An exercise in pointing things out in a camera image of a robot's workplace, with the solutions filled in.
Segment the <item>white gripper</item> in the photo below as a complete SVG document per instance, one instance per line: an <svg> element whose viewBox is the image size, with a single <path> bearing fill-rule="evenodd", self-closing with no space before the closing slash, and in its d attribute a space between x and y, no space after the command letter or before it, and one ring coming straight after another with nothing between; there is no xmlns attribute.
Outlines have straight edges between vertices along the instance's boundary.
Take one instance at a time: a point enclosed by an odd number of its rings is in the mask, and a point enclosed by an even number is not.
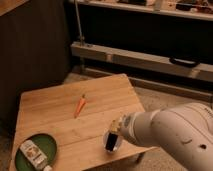
<svg viewBox="0 0 213 171"><path fill-rule="evenodd" d="M122 132L122 124L124 122L124 119L122 117L117 118L115 120L112 121L111 125L110 125L110 132L108 134L108 138L107 138L107 142L106 142L106 149L107 150L113 150L115 145L116 145L116 141L118 136L120 135Z"/></svg>

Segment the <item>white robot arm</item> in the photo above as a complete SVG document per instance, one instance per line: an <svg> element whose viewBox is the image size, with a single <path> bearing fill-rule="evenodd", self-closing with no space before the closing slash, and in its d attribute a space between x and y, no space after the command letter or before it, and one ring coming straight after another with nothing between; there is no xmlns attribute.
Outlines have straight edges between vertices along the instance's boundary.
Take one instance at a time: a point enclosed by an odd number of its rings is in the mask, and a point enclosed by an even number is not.
<svg viewBox="0 0 213 171"><path fill-rule="evenodd" d="M186 103L113 120L104 148L115 151L122 140L138 147L161 147L188 171L213 171L213 109Z"/></svg>

